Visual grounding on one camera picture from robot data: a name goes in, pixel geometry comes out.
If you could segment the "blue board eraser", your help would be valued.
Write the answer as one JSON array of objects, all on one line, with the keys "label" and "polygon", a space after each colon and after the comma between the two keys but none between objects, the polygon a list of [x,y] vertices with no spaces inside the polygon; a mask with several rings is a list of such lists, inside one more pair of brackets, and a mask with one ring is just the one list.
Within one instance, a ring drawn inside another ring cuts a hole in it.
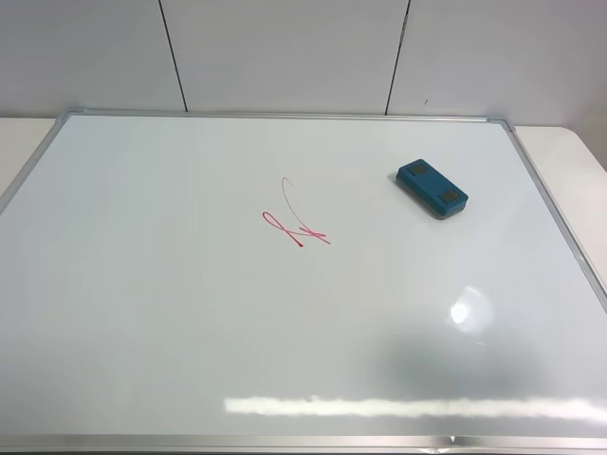
[{"label": "blue board eraser", "polygon": [[400,167],[395,181],[437,219],[463,211],[469,201],[461,189],[424,159]]}]

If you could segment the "red marker scribble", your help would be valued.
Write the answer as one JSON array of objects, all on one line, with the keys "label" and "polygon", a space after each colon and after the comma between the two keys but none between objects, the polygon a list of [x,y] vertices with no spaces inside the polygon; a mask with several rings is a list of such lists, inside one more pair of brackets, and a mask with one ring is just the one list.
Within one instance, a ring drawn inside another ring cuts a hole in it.
[{"label": "red marker scribble", "polygon": [[281,179],[281,194],[284,199],[285,205],[290,213],[290,216],[297,222],[296,227],[286,226],[279,218],[269,211],[262,212],[262,219],[268,223],[271,227],[281,231],[287,237],[289,237],[299,248],[304,247],[302,238],[312,238],[324,243],[325,245],[331,245],[327,235],[323,232],[312,229],[300,216],[291,203],[289,198],[288,188],[294,189],[293,184],[287,177]]}]

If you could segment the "white whiteboard with aluminium frame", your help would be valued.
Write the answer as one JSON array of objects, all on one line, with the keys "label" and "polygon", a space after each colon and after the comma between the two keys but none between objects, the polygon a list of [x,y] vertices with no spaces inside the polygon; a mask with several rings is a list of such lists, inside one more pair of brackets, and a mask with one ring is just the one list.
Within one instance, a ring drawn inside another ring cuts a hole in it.
[{"label": "white whiteboard with aluminium frame", "polygon": [[501,120],[71,112],[1,199],[1,448],[602,454],[606,293]]}]

